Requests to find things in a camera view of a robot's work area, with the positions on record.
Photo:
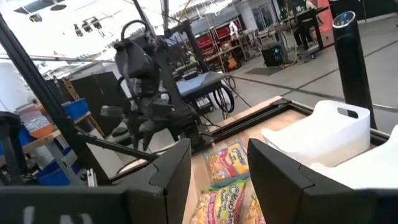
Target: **chip bag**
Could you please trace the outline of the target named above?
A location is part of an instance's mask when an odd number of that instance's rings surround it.
[[[190,224],[238,224],[246,181],[203,192]]]
[[[246,216],[244,224],[266,224],[266,220],[262,215],[260,203],[256,197],[256,194],[252,194],[249,213]]]
[[[241,142],[213,153],[206,153],[205,159],[212,187],[222,187],[249,177],[248,156]]]

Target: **black panel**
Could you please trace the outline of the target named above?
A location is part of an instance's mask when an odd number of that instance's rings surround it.
[[[362,0],[362,1],[364,1],[367,19],[397,12],[398,3],[395,0]]]
[[[365,19],[363,1],[339,0],[331,2],[331,5],[332,5],[331,11],[333,13],[333,18],[335,18],[337,15],[343,12],[353,11],[356,14],[357,20],[360,21]]]
[[[250,139],[250,176],[267,223],[398,223],[397,190],[353,190]]]
[[[45,82],[60,104],[73,101],[73,98],[61,80],[57,80],[56,82],[54,80],[46,80]]]
[[[100,115],[103,105],[122,106],[127,100],[124,92],[117,91],[118,80],[113,72],[90,75],[72,81],[72,85],[81,98],[85,98],[90,107],[91,115],[97,121],[106,136],[119,126],[121,119],[108,118]]]

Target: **wall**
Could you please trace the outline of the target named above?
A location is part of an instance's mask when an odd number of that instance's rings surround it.
[[[19,78],[19,72],[10,60],[0,61],[0,110],[14,112],[16,108],[28,104],[33,93]]]

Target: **metal rod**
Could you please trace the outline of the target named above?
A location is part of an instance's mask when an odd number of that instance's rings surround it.
[[[42,74],[40,74],[33,61],[29,58],[29,55],[26,53],[21,43],[8,27],[2,14],[0,14],[0,44],[7,52],[9,58],[25,79],[26,83],[30,86],[35,96],[44,106],[53,122],[57,125],[62,136],[76,153],[78,160],[84,164],[86,169],[93,168],[95,170],[99,184],[111,185],[108,176],[95,159],[88,146],[83,141],[76,138],[77,131],[74,128],[73,121],[67,118],[61,104],[47,86]]]
[[[148,154],[145,152],[136,151],[129,147],[122,146],[120,144],[116,144],[113,142],[105,141],[102,139],[98,139],[94,136],[89,136],[87,134],[78,133],[78,137],[81,140],[87,142],[88,144],[93,144],[95,146],[99,146],[99,147],[102,147],[105,149],[110,149],[112,151],[123,153],[123,154],[129,155],[129,156],[134,156],[138,159],[145,159],[150,162],[156,160],[159,157],[158,155],[152,155],[152,154]]]
[[[10,60],[7,54],[0,54],[0,59]],[[32,61],[38,62],[108,62],[114,63],[114,60],[95,60],[85,58],[69,58],[69,57],[51,57],[51,56],[33,56],[30,55]]]

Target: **wooden tray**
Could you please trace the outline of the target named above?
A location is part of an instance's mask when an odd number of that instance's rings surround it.
[[[247,111],[244,111],[240,114],[237,114],[236,116],[233,116],[229,120],[223,121],[222,123],[220,123],[220,125],[228,124],[231,121],[241,119],[242,117],[245,117],[248,114],[251,114],[265,106],[268,106],[270,103],[272,103],[278,99],[279,99],[279,97],[275,97],[271,100],[265,101],[257,106],[254,106],[253,108],[251,108]],[[261,141],[264,141],[261,136],[261,130],[263,128],[270,128],[274,131],[278,131],[296,121],[303,119],[304,117],[305,117],[305,115],[300,114],[299,112],[296,112],[294,110],[286,111],[285,113],[282,113],[282,114],[277,115],[271,119],[268,119],[267,121],[264,121],[254,127],[246,129],[246,130],[240,132],[239,134],[234,135],[233,137],[230,137],[224,141],[218,142],[215,145],[215,147],[209,148],[208,150],[205,150],[205,151],[193,156],[192,157],[192,166],[191,166],[192,172],[191,172],[190,188],[188,191],[187,204],[185,206],[183,224],[189,223],[191,216],[193,215],[193,212],[195,210],[198,199],[201,195],[201,191],[207,190],[210,188],[210,180],[208,178],[209,175],[208,175],[208,172],[206,169],[205,158],[203,157],[203,153],[220,150],[222,148],[225,148],[226,146],[236,143],[237,141],[241,141],[243,146],[246,149],[250,138],[256,138]],[[241,223],[244,223],[246,214],[248,213],[249,205],[252,200],[252,198],[251,198],[252,193],[253,193],[253,186],[252,186],[250,179],[248,179],[248,181],[246,183],[245,198],[243,201],[243,207],[242,207],[242,212],[241,212]]]

